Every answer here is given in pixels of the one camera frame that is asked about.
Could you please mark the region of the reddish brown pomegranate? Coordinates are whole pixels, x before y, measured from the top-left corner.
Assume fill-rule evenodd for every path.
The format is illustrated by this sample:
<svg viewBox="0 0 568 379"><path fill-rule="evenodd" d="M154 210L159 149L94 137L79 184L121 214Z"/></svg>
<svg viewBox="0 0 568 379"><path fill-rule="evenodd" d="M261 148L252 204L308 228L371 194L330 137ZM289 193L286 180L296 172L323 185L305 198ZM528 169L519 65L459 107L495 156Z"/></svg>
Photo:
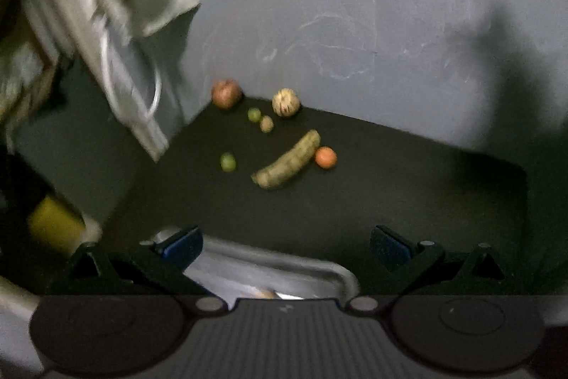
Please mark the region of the reddish brown pomegranate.
<svg viewBox="0 0 568 379"><path fill-rule="evenodd" d="M242 89L231 79L217 81L211 91L213 104L221 110L230 110L242 99Z"/></svg>

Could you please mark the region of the green lime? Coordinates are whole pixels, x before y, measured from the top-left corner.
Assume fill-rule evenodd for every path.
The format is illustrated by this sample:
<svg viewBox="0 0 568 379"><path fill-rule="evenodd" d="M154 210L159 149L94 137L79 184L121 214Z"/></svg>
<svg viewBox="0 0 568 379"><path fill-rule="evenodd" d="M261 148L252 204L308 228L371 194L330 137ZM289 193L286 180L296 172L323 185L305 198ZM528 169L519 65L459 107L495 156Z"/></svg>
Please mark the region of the green lime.
<svg viewBox="0 0 568 379"><path fill-rule="evenodd" d="M250 108L247 111L247 118L252 123L258 123L262 119L262 112L258 108Z"/></svg>
<svg viewBox="0 0 568 379"><path fill-rule="evenodd" d="M224 172L233 172L237 167L236 159L231 153L223 153L219 162Z"/></svg>

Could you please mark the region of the yellow plastic container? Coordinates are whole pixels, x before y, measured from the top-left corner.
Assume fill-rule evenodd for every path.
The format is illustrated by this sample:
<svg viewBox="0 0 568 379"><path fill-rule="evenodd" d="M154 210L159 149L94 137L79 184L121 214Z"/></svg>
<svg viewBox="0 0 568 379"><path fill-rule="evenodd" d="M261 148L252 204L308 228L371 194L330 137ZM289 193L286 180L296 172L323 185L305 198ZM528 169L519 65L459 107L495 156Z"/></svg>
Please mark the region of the yellow plastic container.
<svg viewBox="0 0 568 379"><path fill-rule="evenodd" d="M76 251L86 232L83 219L52 196L39 202L28 224L35 239L66 255Z"/></svg>

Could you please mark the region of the orange round fruit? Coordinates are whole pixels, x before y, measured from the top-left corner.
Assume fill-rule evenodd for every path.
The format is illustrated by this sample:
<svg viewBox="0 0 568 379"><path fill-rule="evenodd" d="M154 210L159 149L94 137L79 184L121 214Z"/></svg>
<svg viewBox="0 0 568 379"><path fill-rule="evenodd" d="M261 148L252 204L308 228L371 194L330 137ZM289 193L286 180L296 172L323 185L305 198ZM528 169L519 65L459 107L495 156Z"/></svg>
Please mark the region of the orange round fruit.
<svg viewBox="0 0 568 379"><path fill-rule="evenodd" d="M337 154L333 149L322 146L315 153L315 163L322 169L332 169L338 162Z"/></svg>

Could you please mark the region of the long yellow-green banana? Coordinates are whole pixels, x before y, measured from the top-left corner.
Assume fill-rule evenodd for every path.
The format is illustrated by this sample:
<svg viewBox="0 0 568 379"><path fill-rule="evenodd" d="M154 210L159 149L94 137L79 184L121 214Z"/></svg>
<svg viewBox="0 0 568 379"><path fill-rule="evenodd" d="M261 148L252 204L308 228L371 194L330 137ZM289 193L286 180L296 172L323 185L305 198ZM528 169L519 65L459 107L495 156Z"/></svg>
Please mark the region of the long yellow-green banana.
<svg viewBox="0 0 568 379"><path fill-rule="evenodd" d="M310 130L275 162L253 173L252 182L261 189L275 189L284 185L310 163L320 144L319 132Z"/></svg>

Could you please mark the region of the small tan round fruit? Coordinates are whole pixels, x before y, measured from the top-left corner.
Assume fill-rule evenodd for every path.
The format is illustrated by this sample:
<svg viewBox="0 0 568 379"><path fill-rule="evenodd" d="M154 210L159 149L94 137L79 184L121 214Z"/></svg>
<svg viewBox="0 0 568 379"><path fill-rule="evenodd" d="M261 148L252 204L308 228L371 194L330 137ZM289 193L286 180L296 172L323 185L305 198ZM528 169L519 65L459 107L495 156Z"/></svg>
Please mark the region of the small tan round fruit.
<svg viewBox="0 0 568 379"><path fill-rule="evenodd" d="M269 134L274 127L273 120L268 115L264 115L260 119L259 127L264 134Z"/></svg>

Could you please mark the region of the metal tray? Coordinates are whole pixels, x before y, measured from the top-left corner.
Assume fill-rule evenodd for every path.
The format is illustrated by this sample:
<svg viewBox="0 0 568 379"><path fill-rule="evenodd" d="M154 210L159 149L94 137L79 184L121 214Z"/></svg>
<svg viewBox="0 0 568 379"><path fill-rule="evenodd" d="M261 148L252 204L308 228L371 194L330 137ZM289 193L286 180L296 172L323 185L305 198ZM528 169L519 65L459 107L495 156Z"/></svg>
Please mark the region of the metal tray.
<svg viewBox="0 0 568 379"><path fill-rule="evenodd" d="M200 234L201 252L184 275L232 306L239 298L323 299L344 304L359 294L356 277L341 265Z"/></svg>

